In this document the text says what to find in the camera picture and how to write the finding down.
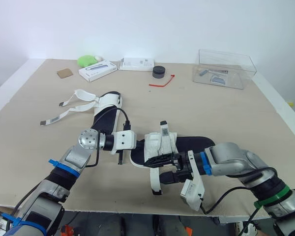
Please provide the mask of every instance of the black shoe insole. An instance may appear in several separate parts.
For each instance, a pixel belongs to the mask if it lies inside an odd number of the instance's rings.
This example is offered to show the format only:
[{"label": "black shoe insole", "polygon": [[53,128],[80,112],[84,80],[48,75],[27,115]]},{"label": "black shoe insole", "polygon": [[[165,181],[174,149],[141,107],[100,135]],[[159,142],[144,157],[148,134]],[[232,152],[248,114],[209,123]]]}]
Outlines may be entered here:
[{"label": "black shoe insole", "polygon": [[[140,141],[140,146],[131,150],[131,160],[138,164],[144,164],[144,139]],[[214,146],[215,143],[207,137],[177,137],[176,147],[178,152],[193,150],[194,153],[204,151],[205,148]]]},{"label": "black shoe insole", "polygon": [[[111,93],[111,94],[117,94],[119,95],[119,103],[121,100],[121,94],[119,92],[116,91],[112,91],[112,92],[107,92],[106,94]],[[116,106],[110,106],[107,107],[105,109],[103,109],[102,111],[100,111],[100,113],[96,114],[94,116],[94,122],[97,121],[97,119],[104,114],[106,111],[114,108]],[[95,130],[100,130],[101,133],[105,133],[105,134],[111,134],[114,130],[114,125],[115,125],[115,121],[116,121],[116,114],[117,114],[118,110],[113,110],[111,112],[106,113],[96,124],[95,126],[92,126],[92,129]]]}]

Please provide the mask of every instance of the small box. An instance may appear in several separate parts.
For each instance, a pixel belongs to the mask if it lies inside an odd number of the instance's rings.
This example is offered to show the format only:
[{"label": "small box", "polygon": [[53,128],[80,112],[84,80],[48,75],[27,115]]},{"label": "small box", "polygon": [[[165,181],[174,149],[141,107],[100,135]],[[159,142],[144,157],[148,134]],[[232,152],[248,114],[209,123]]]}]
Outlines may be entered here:
[{"label": "small box", "polygon": [[193,70],[193,81],[244,89],[256,72],[247,55],[199,50],[199,64]]},{"label": "small box", "polygon": [[108,60],[103,60],[94,65],[82,68],[79,70],[79,74],[89,82],[97,80],[104,75],[108,75],[117,70],[117,66]]},{"label": "small box", "polygon": [[119,70],[152,71],[154,59],[152,58],[123,58]]}]

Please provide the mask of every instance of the floor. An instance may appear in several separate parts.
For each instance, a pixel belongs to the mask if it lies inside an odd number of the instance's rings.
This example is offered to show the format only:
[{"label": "floor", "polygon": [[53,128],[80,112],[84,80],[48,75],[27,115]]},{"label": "floor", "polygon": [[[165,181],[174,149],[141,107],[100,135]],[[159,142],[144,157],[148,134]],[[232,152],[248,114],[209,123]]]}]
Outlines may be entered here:
[{"label": "floor", "polygon": [[[75,212],[66,211],[60,225],[68,223]],[[70,223],[70,226],[76,228],[76,232],[81,236],[96,236],[99,226],[112,213],[80,212]],[[146,214],[120,214],[125,219],[127,236],[154,236],[152,229],[152,215]],[[181,222],[184,226],[193,229],[193,236],[233,236],[234,225],[219,225],[218,221],[210,217],[181,216]],[[273,220],[255,221],[264,233],[275,236],[273,230]]]}]

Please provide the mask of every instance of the robotic arm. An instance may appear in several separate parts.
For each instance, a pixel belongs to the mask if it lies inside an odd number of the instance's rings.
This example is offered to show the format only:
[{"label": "robotic arm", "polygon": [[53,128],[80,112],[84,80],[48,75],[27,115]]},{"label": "robotic arm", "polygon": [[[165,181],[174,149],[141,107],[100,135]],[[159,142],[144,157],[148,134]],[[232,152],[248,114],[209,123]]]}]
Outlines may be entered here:
[{"label": "robotic arm", "polygon": [[188,151],[153,157],[145,166],[156,168],[167,164],[175,165],[177,171],[162,173],[160,182],[185,182],[180,195],[192,209],[199,210],[203,199],[200,175],[237,177],[258,199],[255,207],[264,207],[276,220],[274,228],[278,235],[295,233],[295,191],[256,154],[234,143],[221,143],[197,154]]},{"label": "robotic arm", "polygon": [[13,228],[5,236],[54,235],[64,214],[61,203],[66,201],[93,151],[103,149],[115,154],[118,150],[135,147],[136,134],[131,130],[113,135],[98,133],[94,129],[83,130],[77,144],[69,148],[60,161],[49,161],[55,168],[37,185],[17,217],[3,214],[13,222]]},{"label": "robotic arm", "polygon": [[[66,201],[92,152],[102,149],[115,154],[118,150],[135,148],[136,134],[131,130],[113,135],[83,130],[77,144],[60,161],[49,161],[55,168],[38,184],[17,217],[3,215],[13,221],[13,228],[5,236],[54,235],[64,214],[61,203]],[[199,210],[205,192],[201,175],[237,177],[257,197],[255,206],[263,206],[276,219],[278,232],[284,235],[295,232],[295,191],[254,153],[233,143],[222,143],[201,153],[170,153],[145,162],[151,168],[168,164],[176,166],[177,171],[161,174],[161,183],[184,182],[180,195],[192,209]]]}]

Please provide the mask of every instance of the plastic clamp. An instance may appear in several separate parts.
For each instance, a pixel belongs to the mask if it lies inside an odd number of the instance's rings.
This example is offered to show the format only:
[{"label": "plastic clamp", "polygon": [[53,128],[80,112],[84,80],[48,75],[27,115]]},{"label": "plastic clamp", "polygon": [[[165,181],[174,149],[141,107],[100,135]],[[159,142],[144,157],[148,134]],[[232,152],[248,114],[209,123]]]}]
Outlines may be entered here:
[{"label": "plastic clamp", "polygon": [[18,226],[18,225],[29,225],[29,226],[32,226],[34,228],[39,229],[44,234],[44,236],[47,236],[46,229],[44,227],[42,227],[41,225],[39,225],[39,224],[36,224],[34,222],[31,222],[31,221],[22,221],[22,219],[20,217],[15,218],[14,216],[9,215],[7,213],[2,213],[1,215],[4,218],[12,221],[13,222],[13,224],[12,224],[13,227]]},{"label": "plastic clamp", "polygon": [[200,152],[200,156],[202,159],[203,169],[208,176],[212,175],[211,166],[207,162],[207,156],[204,151]]},{"label": "plastic clamp", "polygon": [[62,164],[62,163],[60,163],[58,161],[50,159],[48,162],[51,163],[54,167],[58,167],[60,169],[68,171],[69,173],[73,174],[76,178],[78,178],[80,176],[79,172],[77,172],[76,170],[74,170],[74,169],[72,169],[72,168],[70,168],[70,167],[68,167],[68,166],[66,166],[66,165],[64,165],[64,164]]}]

